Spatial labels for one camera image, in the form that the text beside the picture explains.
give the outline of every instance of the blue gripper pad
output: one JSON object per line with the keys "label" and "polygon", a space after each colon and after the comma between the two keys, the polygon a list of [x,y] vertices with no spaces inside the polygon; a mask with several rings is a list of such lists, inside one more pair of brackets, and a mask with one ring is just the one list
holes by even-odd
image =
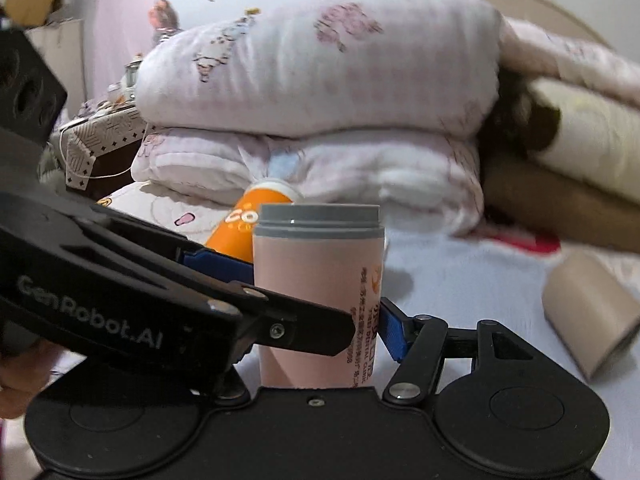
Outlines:
{"label": "blue gripper pad", "polygon": [[252,264],[210,249],[203,248],[194,253],[184,253],[181,263],[221,282],[254,284],[254,266]]}
{"label": "blue gripper pad", "polygon": [[409,344],[404,339],[402,322],[386,308],[380,308],[378,334],[382,338],[391,358],[400,363],[409,351]]}

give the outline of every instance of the pink bottle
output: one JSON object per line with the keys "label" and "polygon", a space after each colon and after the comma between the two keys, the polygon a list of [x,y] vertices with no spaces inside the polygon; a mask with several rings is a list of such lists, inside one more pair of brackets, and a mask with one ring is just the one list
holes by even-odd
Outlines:
{"label": "pink bottle", "polygon": [[263,386],[367,384],[376,351],[384,245],[378,206],[262,206],[254,229],[255,285],[350,312],[356,325],[351,345],[335,357],[261,347]]}

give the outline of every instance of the bed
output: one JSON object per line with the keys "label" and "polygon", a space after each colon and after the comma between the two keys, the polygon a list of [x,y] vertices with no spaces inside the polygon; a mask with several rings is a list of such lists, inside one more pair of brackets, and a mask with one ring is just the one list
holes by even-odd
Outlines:
{"label": "bed", "polygon": [[[588,24],[546,0],[487,0],[504,14],[537,23],[558,34],[607,44]],[[227,211],[213,202],[185,196],[163,186],[135,182],[101,201],[105,206],[138,216],[204,242]],[[546,274],[559,257],[514,250],[482,238],[431,236],[420,219],[408,222],[402,210],[388,210],[386,230],[390,249],[385,265],[383,295],[407,314],[428,313],[450,326],[474,328],[479,319],[497,319],[553,358],[572,374],[579,371],[543,315],[541,293]],[[634,256],[597,251],[599,257],[640,297],[640,264]],[[630,414],[640,412],[640,346],[592,387],[602,396],[611,416],[609,439],[594,470],[605,480],[637,478],[640,470],[640,428]],[[69,358],[63,365],[72,365]],[[396,364],[378,341],[373,383],[381,388]],[[258,362],[252,352],[238,365],[255,391]],[[465,360],[447,362],[440,387],[470,371]],[[8,429],[7,480],[31,478],[37,472],[21,440],[20,422]]]}

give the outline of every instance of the gray lid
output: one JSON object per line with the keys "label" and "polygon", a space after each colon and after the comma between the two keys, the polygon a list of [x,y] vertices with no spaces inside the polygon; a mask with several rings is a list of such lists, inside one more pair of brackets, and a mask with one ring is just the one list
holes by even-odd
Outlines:
{"label": "gray lid", "polygon": [[378,238],[384,236],[380,206],[358,204],[263,204],[257,236],[278,238]]}

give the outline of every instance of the finger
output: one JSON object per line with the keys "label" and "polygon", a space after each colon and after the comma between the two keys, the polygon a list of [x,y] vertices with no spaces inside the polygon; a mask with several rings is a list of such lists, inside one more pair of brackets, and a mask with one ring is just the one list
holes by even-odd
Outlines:
{"label": "finger", "polygon": [[0,360],[0,385],[30,394],[46,386],[50,370],[63,349],[49,341],[39,340],[32,348],[16,357]]}
{"label": "finger", "polygon": [[18,418],[24,415],[33,397],[33,394],[4,388],[0,392],[0,418]]}

